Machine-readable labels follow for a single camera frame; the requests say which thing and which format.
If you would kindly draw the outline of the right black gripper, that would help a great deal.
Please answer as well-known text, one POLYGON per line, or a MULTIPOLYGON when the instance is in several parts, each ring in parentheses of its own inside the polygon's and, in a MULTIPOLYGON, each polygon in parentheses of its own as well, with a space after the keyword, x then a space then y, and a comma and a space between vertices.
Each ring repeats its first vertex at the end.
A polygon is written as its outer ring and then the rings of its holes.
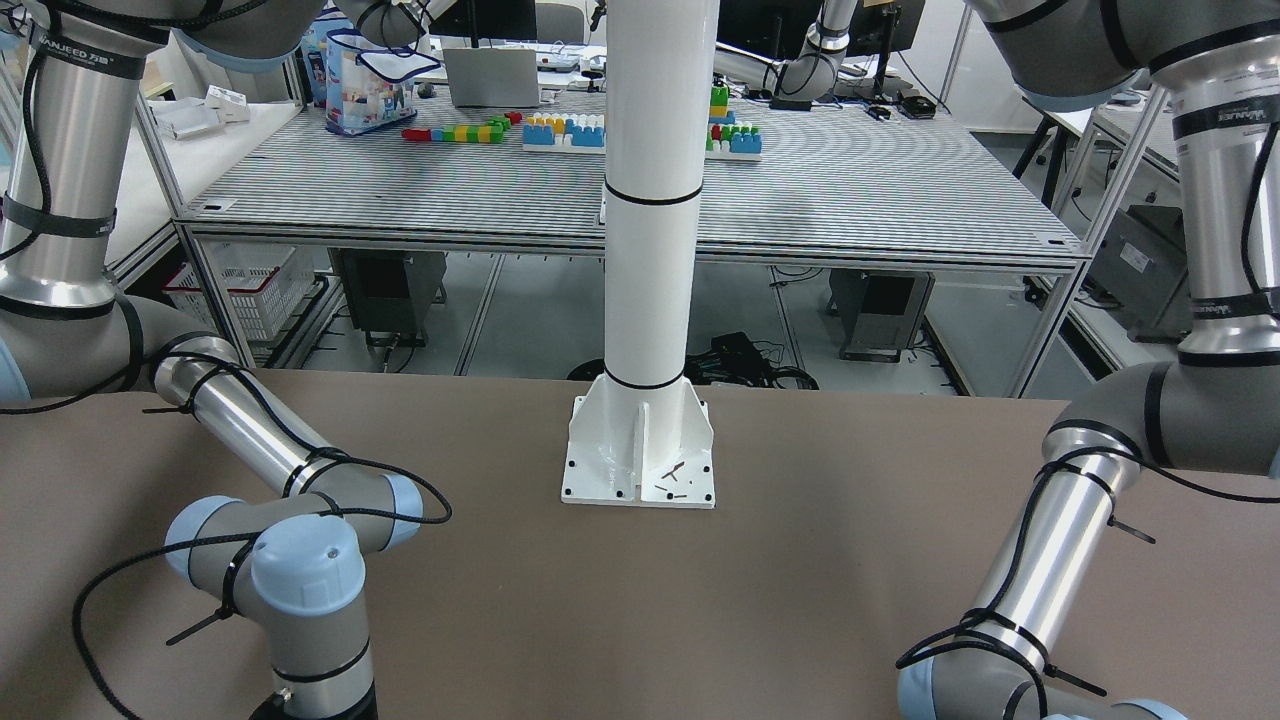
POLYGON ((379 719, 376 692, 342 689, 323 683, 294 684, 274 691, 251 719, 379 719))

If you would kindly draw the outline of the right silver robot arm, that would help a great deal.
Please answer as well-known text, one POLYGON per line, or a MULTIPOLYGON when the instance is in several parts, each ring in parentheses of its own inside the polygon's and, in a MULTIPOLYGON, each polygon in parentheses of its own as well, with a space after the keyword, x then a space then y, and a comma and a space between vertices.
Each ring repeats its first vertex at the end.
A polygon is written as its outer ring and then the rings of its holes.
POLYGON ((161 556, 259 624, 273 693, 257 719, 378 715, 365 559, 424 525, 434 487, 330 445, 241 364, 236 347, 105 268, 134 102, 172 36, 212 60, 291 59, 320 1, 27 1, 20 136, 3 199, 3 411, 151 391, 200 421, 275 491, 193 502, 161 556))

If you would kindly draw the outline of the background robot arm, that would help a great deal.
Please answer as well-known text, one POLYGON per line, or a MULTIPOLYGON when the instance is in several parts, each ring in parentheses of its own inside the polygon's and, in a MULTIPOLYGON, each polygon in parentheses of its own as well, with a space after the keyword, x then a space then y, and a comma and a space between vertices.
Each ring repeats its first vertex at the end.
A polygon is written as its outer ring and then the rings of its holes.
POLYGON ((782 104, 828 94, 850 46, 855 1, 721 1, 714 70, 782 104))

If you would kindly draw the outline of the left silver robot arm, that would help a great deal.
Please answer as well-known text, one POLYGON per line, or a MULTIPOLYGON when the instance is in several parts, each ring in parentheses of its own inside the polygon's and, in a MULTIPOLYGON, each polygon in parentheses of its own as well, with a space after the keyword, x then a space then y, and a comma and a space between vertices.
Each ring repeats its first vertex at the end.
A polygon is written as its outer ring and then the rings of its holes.
POLYGON ((1277 4, 975 1, 1043 110, 1091 109, 1142 73, 1166 92, 1184 219, 1188 332, 1057 416, 974 603, 897 660, 905 719, 1179 719, 1107 701, 1051 659, 1117 503, 1144 471, 1277 475, 1277 4))

